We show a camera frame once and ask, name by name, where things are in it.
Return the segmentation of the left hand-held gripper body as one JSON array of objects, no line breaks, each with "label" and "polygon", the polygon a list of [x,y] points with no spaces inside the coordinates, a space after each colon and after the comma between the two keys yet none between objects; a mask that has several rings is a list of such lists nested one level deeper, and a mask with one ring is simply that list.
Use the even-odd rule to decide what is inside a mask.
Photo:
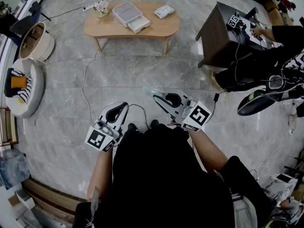
[{"label": "left hand-held gripper body", "polygon": [[122,136],[121,128],[111,127],[102,120],[96,119],[95,124],[89,127],[85,143],[100,152],[108,152]]}]

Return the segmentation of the white storage box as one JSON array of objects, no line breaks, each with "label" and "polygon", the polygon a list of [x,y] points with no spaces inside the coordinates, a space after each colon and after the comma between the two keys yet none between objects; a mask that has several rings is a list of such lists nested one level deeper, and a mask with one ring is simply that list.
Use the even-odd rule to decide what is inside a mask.
[{"label": "white storage box", "polygon": [[131,2],[125,2],[112,9],[114,16],[125,27],[130,28],[135,34],[143,28],[149,27],[151,22]]}]

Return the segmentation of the person's left forearm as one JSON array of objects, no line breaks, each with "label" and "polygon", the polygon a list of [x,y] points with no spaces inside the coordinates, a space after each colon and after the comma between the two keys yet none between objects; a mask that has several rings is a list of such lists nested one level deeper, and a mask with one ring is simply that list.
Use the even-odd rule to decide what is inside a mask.
[{"label": "person's left forearm", "polygon": [[99,190],[99,201],[105,200],[112,187],[113,150],[99,152],[87,190],[87,201],[91,202],[95,187]]}]

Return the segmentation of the person's right forearm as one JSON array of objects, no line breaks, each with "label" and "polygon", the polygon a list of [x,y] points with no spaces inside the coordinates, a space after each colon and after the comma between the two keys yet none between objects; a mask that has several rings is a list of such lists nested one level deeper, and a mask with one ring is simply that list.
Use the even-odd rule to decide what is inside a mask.
[{"label": "person's right forearm", "polygon": [[199,158],[208,173],[220,172],[227,164],[228,158],[202,131],[189,131],[189,135],[198,152]]}]

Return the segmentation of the marble pattern box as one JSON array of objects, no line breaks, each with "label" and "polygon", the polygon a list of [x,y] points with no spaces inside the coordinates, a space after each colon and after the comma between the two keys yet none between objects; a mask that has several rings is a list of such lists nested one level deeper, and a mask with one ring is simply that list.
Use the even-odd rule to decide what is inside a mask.
[{"label": "marble pattern box", "polygon": [[264,192],[273,200],[283,201],[291,196],[298,180],[286,174],[270,176],[263,184]]}]

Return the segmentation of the dark wooden side table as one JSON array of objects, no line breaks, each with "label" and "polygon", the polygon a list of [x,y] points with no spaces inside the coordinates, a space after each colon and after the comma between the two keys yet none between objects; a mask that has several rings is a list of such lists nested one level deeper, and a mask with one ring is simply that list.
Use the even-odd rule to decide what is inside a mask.
[{"label": "dark wooden side table", "polygon": [[227,23],[230,17],[239,12],[242,18],[250,21],[250,29],[258,25],[255,19],[256,8],[244,13],[224,3],[217,2],[202,28],[196,36],[201,39],[203,47],[203,60],[198,67],[203,65],[228,68],[233,62],[252,53],[272,48],[272,42],[264,37],[261,40],[251,36],[250,29],[228,30]]}]

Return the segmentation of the person's black clothing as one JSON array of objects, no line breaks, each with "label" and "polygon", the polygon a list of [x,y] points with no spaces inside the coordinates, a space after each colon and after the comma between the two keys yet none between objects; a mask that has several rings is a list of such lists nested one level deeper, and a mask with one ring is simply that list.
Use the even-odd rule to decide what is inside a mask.
[{"label": "person's black clothing", "polygon": [[208,173],[179,127],[127,130],[113,152],[110,195],[76,207],[72,228],[262,228],[272,202],[237,156]]}]

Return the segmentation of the oval wooden coffee table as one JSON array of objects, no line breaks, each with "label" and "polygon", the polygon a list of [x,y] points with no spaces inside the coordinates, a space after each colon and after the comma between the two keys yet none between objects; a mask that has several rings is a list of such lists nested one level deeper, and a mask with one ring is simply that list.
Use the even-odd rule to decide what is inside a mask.
[{"label": "oval wooden coffee table", "polygon": [[154,14],[154,11],[164,4],[159,2],[133,1],[132,4],[137,7],[150,21],[150,26],[143,28],[135,34],[130,28],[124,27],[117,18],[115,18],[112,9],[122,5],[122,2],[111,2],[109,4],[109,13],[102,18],[98,18],[93,11],[85,19],[84,33],[95,40],[99,51],[101,47],[98,43],[100,38],[155,38],[164,39],[164,54],[168,52],[169,38],[174,35],[180,27],[180,17],[174,12],[167,17],[160,19]]}]

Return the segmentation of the stack of wooden planks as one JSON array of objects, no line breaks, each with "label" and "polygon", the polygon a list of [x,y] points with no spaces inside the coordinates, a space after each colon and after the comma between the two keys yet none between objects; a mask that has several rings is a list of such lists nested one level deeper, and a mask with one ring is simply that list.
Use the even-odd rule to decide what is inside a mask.
[{"label": "stack of wooden planks", "polygon": [[23,190],[42,210],[70,224],[75,218],[77,205],[85,202],[85,199],[58,191],[33,178],[29,178],[21,184]]}]

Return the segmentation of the white wet wipes packet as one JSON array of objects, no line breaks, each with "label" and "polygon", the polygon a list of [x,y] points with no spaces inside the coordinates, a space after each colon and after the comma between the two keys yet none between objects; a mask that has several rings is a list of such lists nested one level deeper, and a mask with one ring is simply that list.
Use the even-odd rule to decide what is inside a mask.
[{"label": "white wet wipes packet", "polygon": [[167,17],[170,14],[173,14],[175,12],[175,9],[172,8],[170,5],[166,4],[162,7],[159,7],[154,14],[158,16],[160,19],[163,19]]}]

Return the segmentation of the idle hand-held gripper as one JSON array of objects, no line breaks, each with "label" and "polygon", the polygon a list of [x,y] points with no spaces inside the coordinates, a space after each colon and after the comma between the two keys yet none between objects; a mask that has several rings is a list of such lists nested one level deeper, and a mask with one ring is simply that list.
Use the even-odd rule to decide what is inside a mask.
[{"label": "idle hand-held gripper", "polygon": [[240,16],[240,13],[239,12],[235,12],[235,14],[233,14],[228,23],[227,23],[227,28],[228,30],[232,30],[232,29],[235,29],[235,30],[246,30],[246,29],[250,29],[250,21],[245,19],[245,18],[242,18]]}]

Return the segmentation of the wooden rack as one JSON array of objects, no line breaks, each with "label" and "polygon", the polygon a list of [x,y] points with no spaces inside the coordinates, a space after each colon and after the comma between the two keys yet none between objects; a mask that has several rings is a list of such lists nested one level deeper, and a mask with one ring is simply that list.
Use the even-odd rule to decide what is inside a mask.
[{"label": "wooden rack", "polygon": [[18,142],[16,117],[9,108],[0,107],[0,147]]}]

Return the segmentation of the orange cushion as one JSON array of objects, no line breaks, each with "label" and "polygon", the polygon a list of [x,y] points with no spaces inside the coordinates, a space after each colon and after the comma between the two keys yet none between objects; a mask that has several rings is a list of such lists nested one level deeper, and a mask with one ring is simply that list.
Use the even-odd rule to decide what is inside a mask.
[{"label": "orange cushion", "polygon": [[26,89],[27,82],[28,82],[28,78],[26,76],[23,76],[23,77],[12,76],[11,77],[11,89],[14,89],[14,88]]}]

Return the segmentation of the pink flower vase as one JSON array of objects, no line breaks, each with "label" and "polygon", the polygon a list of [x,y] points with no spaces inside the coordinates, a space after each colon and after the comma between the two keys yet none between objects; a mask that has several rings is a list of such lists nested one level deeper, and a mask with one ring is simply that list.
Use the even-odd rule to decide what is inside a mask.
[{"label": "pink flower vase", "polygon": [[108,14],[108,5],[109,3],[107,2],[107,0],[100,0],[94,3],[93,10],[97,14],[98,18],[102,18]]}]

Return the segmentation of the dark chair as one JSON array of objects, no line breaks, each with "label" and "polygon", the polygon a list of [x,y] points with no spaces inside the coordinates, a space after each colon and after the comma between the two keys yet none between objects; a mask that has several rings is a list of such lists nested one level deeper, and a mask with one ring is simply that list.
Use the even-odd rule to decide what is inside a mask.
[{"label": "dark chair", "polygon": [[18,20],[10,27],[11,32],[18,35],[26,34],[35,24],[38,23],[40,15],[51,21],[49,17],[41,12],[41,5],[37,1],[32,4],[29,12],[32,13],[30,16],[26,16],[25,18]]}]

